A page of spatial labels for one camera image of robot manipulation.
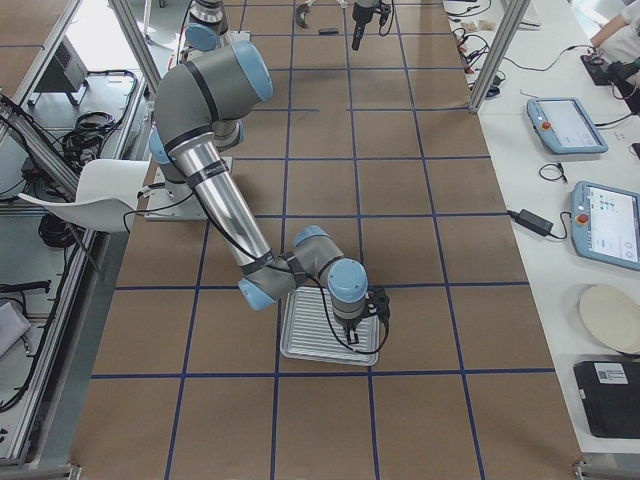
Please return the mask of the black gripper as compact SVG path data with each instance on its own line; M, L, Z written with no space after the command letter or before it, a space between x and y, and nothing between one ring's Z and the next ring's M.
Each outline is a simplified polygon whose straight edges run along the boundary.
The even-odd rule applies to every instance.
M356 332L358 325L366 318L372 316L366 307L355 310L345 310L344 308L333 306L334 319L342 326L347 344L358 344L359 337Z
M379 27L382 28L392 13L392 4L382 0L356 0L353 5L352 19L355 22L351 48L358 51L366 26L373 20L375 14L379 15Z

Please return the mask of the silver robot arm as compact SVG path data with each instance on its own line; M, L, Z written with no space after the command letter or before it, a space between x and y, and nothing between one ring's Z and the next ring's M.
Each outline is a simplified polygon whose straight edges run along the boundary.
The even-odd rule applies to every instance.
M380 36L388 32L383 29L389 20L393 20L395 3L390 1L358 0L352 7L352 19L355 22L352 36L351 49L358 51L365 35L366 27L378 16ZM199 52L210 52L222 46L226 46L239 39L249 39L240 33L229 32L228 21L225 14L223 1L192 1L187 9L187 22L184 28L184 37L188 48Z
M316 225L297 234L290 252L275 255L215 142L215 124L243 118L272 94L256 46L236 41L168 71L156 93L156 131L170 163L229 245L249 305L261 310L313 281L343 328L341 345L352 348L358 324L372 314L363 265Z

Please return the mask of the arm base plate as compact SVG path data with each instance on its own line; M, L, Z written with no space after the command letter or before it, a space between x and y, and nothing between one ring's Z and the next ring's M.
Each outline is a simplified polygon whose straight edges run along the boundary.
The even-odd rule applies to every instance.
M155 161L164 188L151 193L145 217L150 221L209 218L223 228L236 228L247 205L231 176L229 160L215 149L187 149L174 162Z

